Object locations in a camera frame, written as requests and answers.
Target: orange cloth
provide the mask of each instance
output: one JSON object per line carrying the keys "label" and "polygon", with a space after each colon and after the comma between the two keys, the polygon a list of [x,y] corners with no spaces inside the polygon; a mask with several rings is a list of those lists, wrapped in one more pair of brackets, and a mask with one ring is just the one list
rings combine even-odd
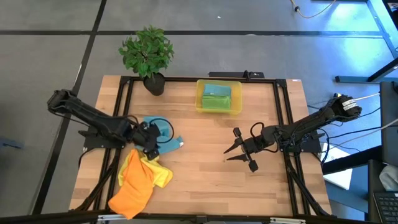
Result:
{"label": "orange cloth", "polygon": [[139,153],[133,149],[130,153],[129,165],[123,171],[124,182],[119,192],[109,200],[109,207],[117,214],[124,215],[128,220],[140,213],[152,195],[154,175],[140,161]]}

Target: gray floor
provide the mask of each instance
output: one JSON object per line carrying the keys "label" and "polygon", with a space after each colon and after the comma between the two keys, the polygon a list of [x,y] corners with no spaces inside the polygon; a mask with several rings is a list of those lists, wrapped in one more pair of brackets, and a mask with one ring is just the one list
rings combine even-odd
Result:
{"label": "gray floor", "polygon": [[[380,18],[386,20],[383,24],[395,43],[398,35],[392,22],[387,20],[381,1],[372,2]],[[297,0],[297,4],[304,13],[314,14],[328,3]],[[3,0],[0,2],[0,29],[91,30],[99,5],[100,0]],[[113,0],[105,7],[99,29],[134,30],[149,24],[166,30],[377,30],[365,3],[336,3],[318,17],[303,19],[292,12],[289,0]],[[258,70],[269,78],[302,79],[308,104],[327,100],[334,93],[360,97],[378,92],[377,85],[337,84],[333,77],[371,75],[393,59],[380,38],[169,37],[176,54],[164,72],[167,76],[205,77],[210,71]],[[94,105],[103,75],[132,74],[124,69],[117,51],[124,38],[96,37],[79,93],[83,101]],[[0,136],[25,144],[23,149],[0,149],[0,217],[29,213],[60,121],[46,111],[45,103],[54,90],[73,86],[87,41],[87,36],[0,35]],[[379,107],[379,98],[359,104],[364,113],[370,112]],[[380,115],[374,113],[345,124],[342,129],[327,126],[325,130],[334,136],[379,125]],[[68,129],[45,203],[46,213],[68,209],[83,144],[77,130],[82,128],[72,123]],[[365,150],[380,142],[377,133],[346,146]],[[336,203],[332,206],[333,213],[339,217],[361,217]]]}

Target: cloth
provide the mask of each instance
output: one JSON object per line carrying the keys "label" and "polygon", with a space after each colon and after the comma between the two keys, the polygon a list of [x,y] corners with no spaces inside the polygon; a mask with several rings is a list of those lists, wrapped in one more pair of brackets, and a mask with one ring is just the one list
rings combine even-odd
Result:
{"label": "cloth", "polygon": [[[166,121],[155,120],[157,118],[166,119],[163,116],[145,116],[144,121],[147,123],[156,124],[156,126],[159,128],[159,131],[160,131],[160,136],[157,137],[156,141],[157,142],[165,142],[170,139],[170,137],[172,135],[172,130],[171,130],[170,125]],[[172,139],[167,143],[157,143],[157,145],[159,147],[158,148],[159,154],[164,154],[167,152],[174,151],[174,150],[178,149],[179,147],[183,146],[183,144],[184,143],[183,143],[181,136],[179,136],[176,139]],[[144,148],[136,145],[136,149],[143,150]]]}
{"label": "cloth", "polygon": [[139,152],[135,149],[128,156],[123,178],[123,185],[108,205],[116,213],[131,219],[147,205],[154,182],[152,171],[140,161]]}
{"label": "cloth", "polygon": [[[151,161],[148,161],[148,158],[145,156],[145,154],[143,152],[139,151],[139,157],[140,157],[140,161],[143,164],[145,164],[153,173],[153,176],[154,176],[154,180],[152,183],[153,187],[155,185],[157,185],[159,187],[164,188],[170,182],[170,180],[173,178],[173,172],[166,167],[162,167],[157,162],[159,160],[159,156]],[[122,186],[124,183],[123,172],[127,168],[129,160],[130,160],[130,154],[126,157],[126,160],[124,161],[123,165],[120,168],[119,175],[118,175],[119,186]]]}
{"label": "cloth", "polygon": [[202,108],[231,109],[231,87],[223,85],[205,84],[201,98]]}
{"label": "cloth", "polygon": [[386,191],[398,191],[398,168],[388,165],[380,173],[380,181]]}

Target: green cloth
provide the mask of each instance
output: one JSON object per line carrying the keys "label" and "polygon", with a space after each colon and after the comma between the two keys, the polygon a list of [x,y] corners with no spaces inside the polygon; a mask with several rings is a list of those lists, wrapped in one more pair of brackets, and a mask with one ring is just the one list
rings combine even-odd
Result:
{"label": "green cloth", "polygon": [[204,109],[231,109],[230,96],[203,95],[201,98],[202,108]]}

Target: white cable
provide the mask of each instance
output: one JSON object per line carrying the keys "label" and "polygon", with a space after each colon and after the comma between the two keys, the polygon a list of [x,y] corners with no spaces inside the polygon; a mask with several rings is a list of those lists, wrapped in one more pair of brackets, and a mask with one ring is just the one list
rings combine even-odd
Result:
{"label": "white cable", "polygon": [[338,144],[337,146],[331,147],[330,149],[333,149],[333,148],[336,148],[336,147],[338,147],[338,146],[341,146],[342,144],[346,144],[347,142],[354,141],[355,139],[359,139],[359,138],[368,136],[368,135],[370,135],[370,134],[376,133],[376,132],[378,132],[378,131],[381,131],[381,130],[383,130],[384,128],[386,128],[386,127],[388,127],[388,126],[391,126],[392,124],[394,124],[394,123],[397,122],[397,121],[398,121],[398,118],[395,119],[395,120],[393,120],[393,121],[391,121],[390,123],[384,125],[383,127],[379,128],[379,129],[376,129],[376,130],[374,130],[374,131],[372,131],[372,132],[370,132],[370,133],[364,134],[364,135],[362,135],[362,136],[358,136],[358,137],[355,137],[355,138],[353,138],[353,139],[347,140],[347,141],[345,141],[345,142],[343,142],[343,143]]}
{"label": "white cable", "polygon": [[[296,8],[297,5],[296,5],[296,3],[294,2],[294,0],[290,0],[290,1],[292,2],[294,8]],[[313,18],[313,17],[315,17],[315,16],[317,16],[317,15],[323,13],[325,10],[327,10],[327,9],[328,9],[333,3],[335,3],[335,2],[336,2],[336,0],[333,0],[326,8],[324,8],[322,11],[316,13],[316,14],[313,15],[313,16],[304,16],[304,15],[300,12],[300,8],[297,9],[297,12],[298,12],[298,13],[300,14],[300,16],[302,16],[303,18],[305,18],[305,19],[311,19],[311,18]]]}
{"label": "white cable", "polygon": [[377,96],[377,95],[380,95],[380,93],[375,93],[375,94],[372,94],[372,95],[369,95],[369,96],[360,97],[360,98],[357,98],[357,99],[354,99],[354,100],[355,101],[363,100],[363,99],[366,99],[366,98],[369,98],[369,97],[372,97],[372,96]]}

